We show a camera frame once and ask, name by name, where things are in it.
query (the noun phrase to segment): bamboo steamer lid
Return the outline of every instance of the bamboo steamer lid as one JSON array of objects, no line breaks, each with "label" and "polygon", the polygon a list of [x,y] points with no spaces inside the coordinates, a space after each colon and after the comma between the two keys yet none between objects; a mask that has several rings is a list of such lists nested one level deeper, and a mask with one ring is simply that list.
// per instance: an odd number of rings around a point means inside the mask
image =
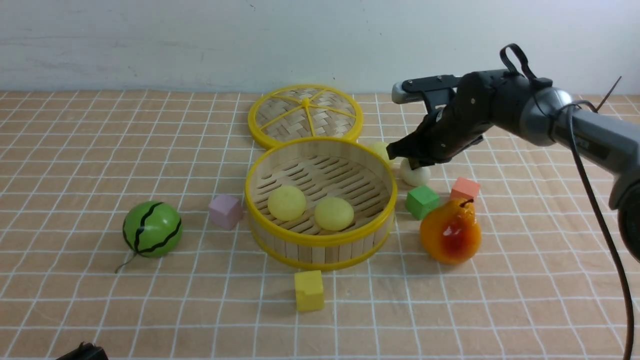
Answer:
[{"label": "bamboo steamer lid", "polygon": [[362,131],[360,105],[340,90],[295,85],[275,90],[253,104],[248,116],[253,139],[270,149],[312,136],[355,141]]}]

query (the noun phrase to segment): black cable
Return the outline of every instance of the black cable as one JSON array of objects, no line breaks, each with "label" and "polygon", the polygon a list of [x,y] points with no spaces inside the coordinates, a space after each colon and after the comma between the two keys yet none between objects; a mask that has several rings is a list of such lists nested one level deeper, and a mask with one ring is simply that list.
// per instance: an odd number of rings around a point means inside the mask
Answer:
[{"label": "black cable", "polygon": [[589,197],[589,202],[591,203],[591,207],[593,208],[593,213],[598,219],[598,225],[600,225],[600,230],[602,230],[602,234],[604,235],[607,246],[609,247],[609,252],[611,253],[611,257],[613,258],[613,263],[616,266],[618,277],[620,278],[620,286],[622,287],[625,308],[627,310],[627,340],[622,358],[623,360],[630,360],[631,352],[633,351],[634,347],[634,305],[631,299],[631,290],[629,289],[629,282],[627,280],[624,266],[622,265],[622,260],[620,260],[620,255],[618,254],[616,245],[613,243],[613,239],[611,238],[611,233],[609,232],[607,223],[605,222],[604,216],[602,216],[602,212],[600,211],[600,206],[596,201],[596,197],[593,193],[593,189],[591,187],[591,184],[589,183],[589,178],[587,177],[587,173],[584,170],[584,165],[582,164],[582,159],[580,158],[580,154],[578,152],[578,145],[575,141],[575,133],[573,132],[573,109],[575,107],[579,108],[581,104],[589,106],[589,108],[591,108],[591,110],[595,113],[598,112],[595,106],[593,106],[593,104],[591,104],[589,101],[579,100],[573,101],[572,103],[563,106],[558,111],[558,114],[566,109],[566,126],[570,134],[569,144],[571,147],[571,152],[573,154],[573,160],[575,161],[575,166],[578,168],[578,172],[580,173],[580,178],[582,179],[582,184],[584,185],[584,189],[587,193],[587,196]]},{"label": "black cable", "polygon": [[[524,75],[527,79],[529,79],[533,101],[536,107],[538,108],[538,110],[542,113],[542,115],[552,119],[553,121],[556,121],[561,115],[562,111],[566,109],[566,126],[570,135],[569,145],[571,148],[571,152],[573,154],[573,160],[575,162],[575,166],[578,168],[578,173],[580,174],[580,179],[582,180],[582,184],[584,185],[584,190],[586,191],[587,196],[589,197],[589,202],[591,203],[591,207],[593,208],[593,213],[595,214],[596,219],[598,220],[598,225],[600,225],[600,230],[602,231],[602,235],[604,236],[604,239],[607,242],[609,252],[611,253],[611,257],[613,258],[613,263],[616,266],[616,271],[618,272],[618,277],[620,278],[620,286],[622,287],[622,295],[624,297],[625,309],[627,311],[627,339],[626,339],[625,349],[624,349],[622,359],[630,360],[631,352],[633,351],[633,347],[634,347],[634,321],[635,320],[634,320],[634,304],[631,299],[631,290],[629,289],[629,281],[627,280],[625,268],[622,265],[622,260],[620,260],[620,255],[618,254],[616,245],[613,243],[613,239],[611,238],[611,233],[609,232],[607,223],[604,220],[604,216],[602,216],[602,211],[600,211],[600,206],[596,201],[596,197],[595,197],[595,194],[593,193],[591,183],[589,183],[589,177],[587,176],[587,172],[584,170],[584,165],[582,164],[582,158],[580,157],[580,153],[578,151],[578,145],[576,144],[576,141],[575,141],[575,133],[573,132],[573,121],[574,121],[573,109],[574,108],[580,108],[580,105],[584,104],[588,106],[591,109],[591,111],[593,111],[594,113],[597,113],[601,105],[598,108],[596,108],[595,106],[593,106],[593,104],[590,101],[577,100],[560,108],[557,111],[555,116],[546,114],[544,111],[542,111],[542,109],[540,108],[540,104],[538,103],[536,92],[532,85],[533,79],[536,76],[533,74],[533,72],[529,68],[529,64],[528,64],[529,61],[527,60],[526,55],[521,50],[521,48],[516,44],[509,44],[503,47],[502,50],[500,50],[500,59],[502,60],[503,64],[507,67],[507,70],[514,75],[518,75],[519,72],[516,70],[516,67],[507,57],[507,54],[506,54],[507,49],[510,49],[512,52],[514,52],[518,60],[520,60],[520,64],[522,66]],[[613,91],[613,88],[611,88],[607,96],[605,96],[602,103],[604,103],[604,101],[609,97],[612,91]]]}]

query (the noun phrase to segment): wooden block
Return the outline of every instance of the wooden block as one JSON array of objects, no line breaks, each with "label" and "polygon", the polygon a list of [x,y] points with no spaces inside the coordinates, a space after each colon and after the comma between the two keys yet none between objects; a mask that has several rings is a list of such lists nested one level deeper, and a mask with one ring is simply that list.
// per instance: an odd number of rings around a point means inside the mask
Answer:
[{"label": "wooden block", "polygon": [[422,220],[440,205],[440,196],[426,185],[406,194],[406,209],[416,220]]},{"label": "wooden block", "polygon": [[450,199],[465,199],[471,200],[475,199],[480,193],[480,184],[473,180],[465,179],[464,177],[459,177],[458,180],[453,184],[451,188],[451,196]]},{"label": "wooden block", "polygon": [[209,204],[209,220],[225,230],[231,230],[242,219],[242,203],[237,197],[221,194]]},{"label": "wooden block", "polygon": [[320,270],[296,272],[296,309],[298,311],[317,311],[324,308],[324,286]]}]

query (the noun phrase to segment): toy pear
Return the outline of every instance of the toy pear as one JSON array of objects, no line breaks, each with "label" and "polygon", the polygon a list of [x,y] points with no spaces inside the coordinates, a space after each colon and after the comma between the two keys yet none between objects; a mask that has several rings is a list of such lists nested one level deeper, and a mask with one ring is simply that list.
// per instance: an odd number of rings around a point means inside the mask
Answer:
[{"label": "toy pear", "polygon": [[472,258],[482,241],[473,199],[451,199],[420,223],[424,250],[436,261],[458,265]]}]

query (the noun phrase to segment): green cube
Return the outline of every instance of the green cube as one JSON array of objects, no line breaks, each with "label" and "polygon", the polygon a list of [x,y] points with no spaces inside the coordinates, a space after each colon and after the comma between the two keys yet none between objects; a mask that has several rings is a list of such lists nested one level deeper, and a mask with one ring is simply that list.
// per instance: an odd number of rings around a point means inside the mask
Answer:
[{"label": "green cube", "polygon": [[406,209],[416,220],[440,206],[440,196],[427,186],[418,186],[406,194]]}]

